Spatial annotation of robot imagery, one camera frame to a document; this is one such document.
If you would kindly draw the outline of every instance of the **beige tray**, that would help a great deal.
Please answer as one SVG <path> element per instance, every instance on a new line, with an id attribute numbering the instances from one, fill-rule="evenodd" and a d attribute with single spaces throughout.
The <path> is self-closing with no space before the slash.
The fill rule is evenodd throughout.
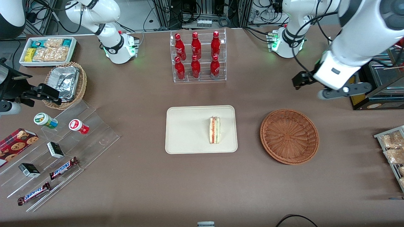
<path id="1" fill-rule="evenodd" d="M 221 119 L 221 141 L 209 143 L 209 118 Z M 230 105 L 171 107 L 167 110 L 166 152 L 225 153 L 237 150 L 236 115 Z"/>

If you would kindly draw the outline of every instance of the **red bottle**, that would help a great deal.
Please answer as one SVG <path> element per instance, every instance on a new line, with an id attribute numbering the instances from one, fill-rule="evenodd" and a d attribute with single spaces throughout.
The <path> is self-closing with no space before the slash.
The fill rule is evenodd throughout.
<path id="1" fill-rule="evenodd" d="M 177 56 L 181 58 L 182 61 L 185 61 L 187 59 L 187 55 L 185 54 L 185 45 L 181 40 L 181 35 L 180 34 L 175 34 L 175 52 L 177 53 Z"/>
<path id="2" fill-rule="evenodd" d="M 202 58 L 201 41 L 199 41 L 197 32 L 192 33 L 191 47 L 192 47 L 192 54 L 196 55 L 198 59 L 201 59 Z"/>
<path id="3" fill-rule="evenodd" d="M 201 64 L 198 61 L 197 55 L 192 56 L 191 67 L 192 67 L 192 76 L 195 79 L 198 79 L 200 77 L 200 73 L 201 73 Z"/>
<path id="4" fill-rule="evenodd" d="M 212 61 L 212 63 L 210 63 L 210 77 L 214 80 L 219 77 L 220 63 L 218 62 L 218 59 L 219 59 L 219 56 L 214 55 L 213 61 Z"/>
<path id="5" fill-rule="evenodd" d="M 177 77 L 179 80 L 185 80 L 185 68 L 184 65 L 181 63 L 181 59 L 179 58 L 179 56 L 176 56 L 174 58 L 175 60 L 175 73 L 177 74 Z"/>
<path id="6" fill-rule="evenodd" d="M 219 32 L 218 31 L 214 31 L 213 32 L 213 39 L 212 42 L 210 43 L 210 47 L 212 49 L 212 58 L 214 55 L 218 55 L 220 54 L 220 40 L 219 40 Z"/>

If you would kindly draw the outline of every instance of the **table surface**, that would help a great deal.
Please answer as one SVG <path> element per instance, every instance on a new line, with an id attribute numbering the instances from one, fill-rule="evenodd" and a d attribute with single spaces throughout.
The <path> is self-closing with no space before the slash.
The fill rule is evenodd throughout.
<path id="1" fill-rule="evenodd" d="M 337 26 L 324 26 L 334 37 Z M 275 226 L 301 214 L 318 226 L 399 226 L 404 201 L 374 134 L 402 125 L 403 110 L 353 111 L 348 98 L 322 101 L 313 84 L 296 91 L 291 78 L 301 68 L 269 53 L 242 29 L 227 31 L 227 81 L 174 84 L 170 32 L 145 34 L 139 57 L 111 63 L 96 36 L 76 36 L 75 62 L 88 76 L 84 100 L 122 135 L 88 169 L 36 212 L 26 213 L 0 190 L 1 226 Z M 316 26 L 298 58 L 309 69 L 326 48 Z M 25 68 L 31 84 L 49 68 Z M 234 153 L 170 155 L 164 150 L 170 107 L 232 105 L 238 150 Z M 320 135 L 314 158 L 299 166 L 275 161 L 264 150 L 259 127 L 271 111 L 306 114 Z M 0 138 L 17 128 L 38 131 L 38 112 L 56 116 L 41 101 L 0 118 Z M 290 226 L 307 222 L 295 218 Z"/>

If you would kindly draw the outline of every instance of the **acrylic display stand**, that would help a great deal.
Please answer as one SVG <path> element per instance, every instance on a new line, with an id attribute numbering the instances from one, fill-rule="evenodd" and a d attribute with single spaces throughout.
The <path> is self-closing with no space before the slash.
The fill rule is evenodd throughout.
<path id="1" fill-rule="evenodd" d="M 212 79 L 210 77 L 210 63 L 212 62 L 212 56 L 211 56 L 211 48 L 210 48 L 210 43 L 212 42 L 213 39 L 213 32 L 218 31 L 219 32 L 219 39 L 220 39 L 220 54 L 219 54 L 219 63 L 220 63 L 220 72 L 219 72 L 219 77 L 217 79 Z M 179 80 L 177 77 L 177 74 L 175 73 L 175 61 L 174 58 L 176 57 L 177 53 L 175 52 L 175 39 L 174 35 L 176 33 L 179 33 L 181 35 L 181 40 L 184 42 L 185 45 L 185 53 L 187 54 L 187 59 L 183 61 L 182 63 L 184 64 L 185 67 L 185 80 Z M 176 32 L 171 32 L 170 34 L 170 49 L 171 49 L 171 63 L 173 65 L 173 78 L 174 78 L 174 83 L 177 82 L 217 82 L 217 81 L 225 81 L 227 79 L 227 69 L 226 69 L 226 61 L 227 61 L 227 55 L 226 55 L 226 29 L 202 29 L 198 30 L 198 37 L 199 40 L 201 41 L 202 45 L 202 58 L 199 59 L 199 62 L 201 64 L 201 76 L 199 79 L 195 79 L 192 76 L 192 68 L 191 68 L 191 62 L 192 62 L 192 48 L 191 48 L 191 43 L 192 43 L 192 33 L 189 31 L 176 31 Z"/>
<path id="2" fill-rule="evenodd" d="M 11 162 L 0 169 L 1 190 L 7 198 L 17 200 L 49 181 L 51 191 L 44 192 L 31 199 L 22 206 L 28 211 L 37 210 L 42 204 L 54 196 L 71 180 L 82 173 L 97 157 L 119 139 L 119 136 L 102 121 L 95 109 L 86 102 L 81 101 L 60 113 L 55 119 L 58 126 L 54 129 L 42 127 L 38 134 L 40 138 L 32 145 L 31 151 L 23 151 Z M 90 127 L 86 135 L 69 129 L 69 122 L 79 119 Z M 54 158 L 48 151 L 47 143 L 56 142 L 64 152 L 63 158 Z M 77 157 L 79 164 L 70 168 L 53 181 L 49 176 L 60 166 L 73 157 Z M 37 178 L 26 177 L 18 166 L 21 163 L 32 163 L 41 173 Z"/>
<path id="3" fill-rule="evenodd" d="M 379 133 L 379 134 L 376 134 L 376 135 L 373 136 L 373 137 L 375 137 L 375 138 L 379 141 L 379 144 L 380 144 L 381 148 L 383 149 L 383 151 L 387 151 L 388 149 L 385 148 L 383 142 L 381 141 L 381 136 L 390 134 L 390 133 L 395 132 L 395 131 L 399 131 L 399 132 L 401 133 L 401 136 L 404 138 L 404 126 L 400 126 L 400 127 L 397 127 L 397 128 L 393 128 L 393 129 L 391 129 L 391 130 L 388 130 L 388 131 L 385 131 L 385 132 L 382 132 L 382 133 Z M 402 176 L 402 175 L 400 174 L 400 172 L 398 171 L 398 168 L 400 168 L 400 167 L 403 166 L 404 164 L 391 164 L 388 160 L 387 160 L 387 162 L 389 163 L 391 169 L 393 170 L 393 173 L 394 173 L 394 175 L 395 175 L 397 181 L 398 181 L 400 178 L 404 177 L 404 176 Z M 404 192 L 403 186 L 402 186 L 400 183 L 399 183 L 399 185 L 400 185 L 401 191 Z"/>

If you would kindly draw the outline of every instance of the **wicker basket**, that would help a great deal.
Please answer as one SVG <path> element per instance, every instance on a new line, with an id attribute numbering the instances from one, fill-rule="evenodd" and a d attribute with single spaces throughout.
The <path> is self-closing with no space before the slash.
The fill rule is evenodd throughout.
<path id="1" fill-rule="evenodd" d="M 80 70 L 74 100 L 72 102 L 69 102 L 69 103 L 62 103 L 61 105 L 56 105 L 56 104 L 54 104 L 52 102 L 43 100 L 43 102 L 45 103 L 45 105 L 47 107 L 50 107 L 50 108 L 53 108 L 53 109 L 65 110 L 69 106 L 71 106 L 73 103 L 79 102 L 83 98 L 84 93 L 86 92 L 86 85 L 87 85 L 86 72 L 84 72 L 83 68 L 79 64 L 77 64 L 75 62 L 69 62 L 69 63 L 65 63 L 65 64 L 62 64 L 62 65 L 58 65 L 58 66 L 56 66 L 56 68 L 68 67 L 68 66 L 74 66 L 74 67 L 76 67 L 76 68 L 78 68 Z M 51 72 L 48 73 L 48 76 L 45 79 L 45 84 L 48 82 L 50 74 L 51 74 Z"/>
<path id="2" fill-rule="evenodd" d="M 313 122 L 292 109 L 271 112 L 262 121 L 261 142 L 276 160 L 299 165 L 308 162 L 318 150 L 319 138 Z"/>

